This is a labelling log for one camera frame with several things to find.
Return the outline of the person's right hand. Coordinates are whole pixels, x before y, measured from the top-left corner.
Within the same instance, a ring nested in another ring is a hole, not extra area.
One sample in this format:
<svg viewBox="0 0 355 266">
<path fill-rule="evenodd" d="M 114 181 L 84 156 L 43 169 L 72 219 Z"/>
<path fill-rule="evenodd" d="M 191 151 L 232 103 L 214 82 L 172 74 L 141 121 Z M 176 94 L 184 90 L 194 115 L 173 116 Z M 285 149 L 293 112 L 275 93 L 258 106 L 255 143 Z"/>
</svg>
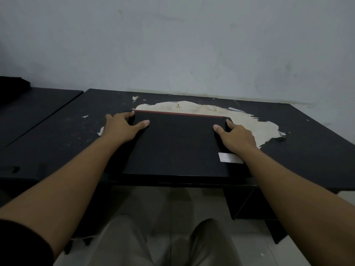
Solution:
<svg viewBox="0 0 355 266">
<path fill-rule="evenodd" d="M 226 131 L 226 135 L 223 138 L 220 138 L 228 150 L 239 156 L 241 159 L 245 159 L 255 153 L 261 152 L 256 146 L 255 138 L 250 130 L 247 130 L 242 125 L 234 124 L 230 120 L 226 120 L 226 124 L 230 131 Z"/>
</svg>

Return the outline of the person's leg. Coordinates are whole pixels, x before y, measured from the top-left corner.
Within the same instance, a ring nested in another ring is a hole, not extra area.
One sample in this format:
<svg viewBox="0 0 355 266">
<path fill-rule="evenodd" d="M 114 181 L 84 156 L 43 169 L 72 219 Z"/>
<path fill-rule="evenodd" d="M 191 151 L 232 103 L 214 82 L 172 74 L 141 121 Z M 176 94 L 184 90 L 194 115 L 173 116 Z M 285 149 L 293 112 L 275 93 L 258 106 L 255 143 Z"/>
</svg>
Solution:
<svg viewBox="0 0 355 266">
<path fill-rule="evenodd" d="M 242 266 L 242 261 L 222 224 L 206 219 L 189 237 L 186 266 Z"/>
<path fill-rule="evenodd" d="M 154 266 L 147 239 L 127 214 L 114 217 L 102 230 L 86 266 Z"/>
</svg>

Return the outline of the black side desk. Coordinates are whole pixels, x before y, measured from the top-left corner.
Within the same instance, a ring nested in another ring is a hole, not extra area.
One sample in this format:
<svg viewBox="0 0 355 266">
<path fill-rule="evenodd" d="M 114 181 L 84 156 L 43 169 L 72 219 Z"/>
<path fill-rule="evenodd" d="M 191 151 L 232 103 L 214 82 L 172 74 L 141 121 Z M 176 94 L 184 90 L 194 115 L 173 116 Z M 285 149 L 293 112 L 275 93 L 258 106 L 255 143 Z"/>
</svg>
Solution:
<svg viewBox="0 0 355 266">
<path fill-rule="evenodd" d="M 0 106 L 0 150 L 83 93 L 82 90 L 31 88 Z"/>
</svg>

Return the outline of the person's right leg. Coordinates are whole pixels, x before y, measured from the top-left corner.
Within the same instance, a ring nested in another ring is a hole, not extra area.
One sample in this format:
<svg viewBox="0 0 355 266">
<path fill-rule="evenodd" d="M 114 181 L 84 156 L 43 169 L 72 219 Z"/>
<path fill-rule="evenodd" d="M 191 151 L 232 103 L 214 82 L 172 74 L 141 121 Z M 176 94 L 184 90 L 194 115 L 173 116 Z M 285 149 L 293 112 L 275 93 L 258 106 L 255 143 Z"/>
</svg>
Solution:
<svg viewBox="0 0 355 266">
<path fill-rule="evenodd" d="M 206 219 L 189 237 L 186 266 L 242 266 L 242 261 L 222 224 Z"/>
</svg>

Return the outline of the black sleeve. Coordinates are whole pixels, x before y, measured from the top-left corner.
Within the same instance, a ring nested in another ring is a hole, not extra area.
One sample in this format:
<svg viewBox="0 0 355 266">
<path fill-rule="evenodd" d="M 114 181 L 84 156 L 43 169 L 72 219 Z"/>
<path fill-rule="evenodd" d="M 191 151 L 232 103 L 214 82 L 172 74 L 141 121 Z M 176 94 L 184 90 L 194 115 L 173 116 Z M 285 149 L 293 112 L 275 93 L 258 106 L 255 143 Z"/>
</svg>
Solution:
<svg viewBox="0 0 355 266">
<path fill-rule="evenodd" d="M 53 266 L 51 246 L 26 226 L 0 219 L 0 266 Z"/>
</svg>

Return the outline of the black under-desk cabinet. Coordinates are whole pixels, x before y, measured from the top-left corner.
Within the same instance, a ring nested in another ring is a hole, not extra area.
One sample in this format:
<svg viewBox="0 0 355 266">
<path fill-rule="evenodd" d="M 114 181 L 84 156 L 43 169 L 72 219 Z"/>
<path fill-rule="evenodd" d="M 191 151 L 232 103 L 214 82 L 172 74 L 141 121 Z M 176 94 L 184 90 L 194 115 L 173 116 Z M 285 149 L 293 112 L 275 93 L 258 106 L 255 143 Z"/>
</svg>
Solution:
<svg viewBox="0 0 355 266">
<path fill-rule="evenodd" d="M 223 192 L 233 220 L 263 220 L 275 244 L 288 236 L 260 189 L 223 188 Z"/>
</svg>

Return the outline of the person's left leg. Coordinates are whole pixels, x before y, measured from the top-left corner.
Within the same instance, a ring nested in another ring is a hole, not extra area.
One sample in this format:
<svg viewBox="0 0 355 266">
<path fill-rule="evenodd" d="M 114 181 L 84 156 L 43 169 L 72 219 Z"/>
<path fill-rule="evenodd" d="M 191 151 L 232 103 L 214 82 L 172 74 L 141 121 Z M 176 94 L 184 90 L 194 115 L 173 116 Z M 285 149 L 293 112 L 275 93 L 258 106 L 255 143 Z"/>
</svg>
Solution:
<svg viewBox="0 0 355 266">
<path fill-rule="evenodd" d="M 102 230 L 86 266 L 154 266 L 147 239 L 127 214 L 114 217 Z"/>
</svg>

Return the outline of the person's left forearm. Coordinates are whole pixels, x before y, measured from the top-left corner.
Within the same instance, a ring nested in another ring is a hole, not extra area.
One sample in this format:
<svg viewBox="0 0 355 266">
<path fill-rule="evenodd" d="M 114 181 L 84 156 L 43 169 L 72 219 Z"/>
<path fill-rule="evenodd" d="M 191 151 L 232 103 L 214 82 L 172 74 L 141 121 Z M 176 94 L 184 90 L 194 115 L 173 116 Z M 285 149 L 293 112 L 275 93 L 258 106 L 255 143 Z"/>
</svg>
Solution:
<svg viewBox="0 0 355 266">
<path fill-rule="evenodd" d="M 78 227 L 109 159 L 131 139 L 102 135 L 58 171 L 0 208 L 0 219 L 40 235 L 56 259 Z"/>
</svg>

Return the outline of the black laptop with red edge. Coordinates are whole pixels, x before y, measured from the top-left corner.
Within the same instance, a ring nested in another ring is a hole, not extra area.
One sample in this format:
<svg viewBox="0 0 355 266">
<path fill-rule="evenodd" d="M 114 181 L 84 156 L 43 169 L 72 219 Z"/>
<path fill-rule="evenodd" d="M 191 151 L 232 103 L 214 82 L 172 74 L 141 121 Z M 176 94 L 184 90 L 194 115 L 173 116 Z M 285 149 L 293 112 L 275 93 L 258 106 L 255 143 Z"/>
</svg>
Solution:
<svg viewBox="0 0 355 266">
<path fill-rule="evenodd" d="M 119 148 L 123 174 L 223 178 L 248 171 L 213 130 L 228 128 L 227 117 L 135 110 L 129 123 L 143 120 L 148 127 Z"/>
</svg>

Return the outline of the black bag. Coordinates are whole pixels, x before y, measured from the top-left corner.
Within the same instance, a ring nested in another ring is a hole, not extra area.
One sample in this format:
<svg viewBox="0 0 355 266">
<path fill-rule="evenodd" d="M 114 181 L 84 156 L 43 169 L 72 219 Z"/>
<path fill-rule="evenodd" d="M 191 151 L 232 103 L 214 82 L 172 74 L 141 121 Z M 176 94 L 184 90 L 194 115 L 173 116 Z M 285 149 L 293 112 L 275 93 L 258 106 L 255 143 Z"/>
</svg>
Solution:
<svg viewBox="0 0 355 266">
<path fill-rule="evenodd" d="M 21 77 L 0 76 L 0 106 L 21 96 L 31 88 L 31 83 Z"/>
</svg>

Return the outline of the person's right forearm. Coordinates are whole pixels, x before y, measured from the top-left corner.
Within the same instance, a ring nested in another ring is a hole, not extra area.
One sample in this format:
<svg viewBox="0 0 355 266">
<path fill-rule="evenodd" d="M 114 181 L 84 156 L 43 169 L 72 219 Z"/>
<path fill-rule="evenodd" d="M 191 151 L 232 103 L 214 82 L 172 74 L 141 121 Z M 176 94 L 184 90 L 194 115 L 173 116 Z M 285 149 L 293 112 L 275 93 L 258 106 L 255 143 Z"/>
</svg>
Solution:
<svg viewBox="0 0 355 266">
<path fill-rule="evenodd" d="M 248 166 L 295 245 L 312 266 L 355 266 L 355 206 L 286 169 L 256 147 L 233 152 Z"/>
</svg>

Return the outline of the black desk with peeling top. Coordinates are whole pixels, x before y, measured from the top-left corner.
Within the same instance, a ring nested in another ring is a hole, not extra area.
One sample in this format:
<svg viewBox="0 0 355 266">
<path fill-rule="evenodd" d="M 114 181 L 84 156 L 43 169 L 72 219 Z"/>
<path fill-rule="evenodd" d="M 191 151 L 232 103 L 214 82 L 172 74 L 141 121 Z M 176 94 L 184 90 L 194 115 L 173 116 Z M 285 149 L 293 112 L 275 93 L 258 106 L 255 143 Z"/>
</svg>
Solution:
<svg viewBox="0 0 355 266">
<path fill-rule="evenodd" d="M 235 108 L 277 124 L 286 136 L 261 146 L 269 157 L 305 179 L 331 191 L 355 191 L 355 145 L 285 103 L 213 99 L 154 93 L 89 89 L 0 152 L 0 182 L 35 184 L 65 165 L 99 138 L 104 115 L 129 111 L 138 103 L 189 101 L 198 105 Z M 188 120 L 184 136 L 199 136 L 196 148 L 180 144 L 164 151 L 162 133 L 184 128 L 182 122 L 162 123 L 151 116 L 150 126 L 120 147 L 100 179 L 104 185 L 255 188 L 244 164 L 221 162 L 208 148 L 219 137 L 212 125 L 220 117 Z"/>
</svg>

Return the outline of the person's left hand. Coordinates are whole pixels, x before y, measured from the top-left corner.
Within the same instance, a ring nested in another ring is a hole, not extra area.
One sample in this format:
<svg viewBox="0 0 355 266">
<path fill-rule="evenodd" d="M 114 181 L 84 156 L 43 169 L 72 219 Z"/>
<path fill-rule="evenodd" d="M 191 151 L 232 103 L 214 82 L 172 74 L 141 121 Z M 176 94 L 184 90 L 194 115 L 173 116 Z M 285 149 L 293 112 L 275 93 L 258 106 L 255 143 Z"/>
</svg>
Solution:
<svg viewBox="0 0 355 266">
<path fill-rule="evenodd" d="M 128 120 L 134 117 L 134 115 L 135 111 L 117 113 L 114 116 L 107 114 L 101 138 L 107 139 L 117 146 L 134 139 L 138 132 L 132 131 L 133 125 L 128 123 Z"/>
</svg>

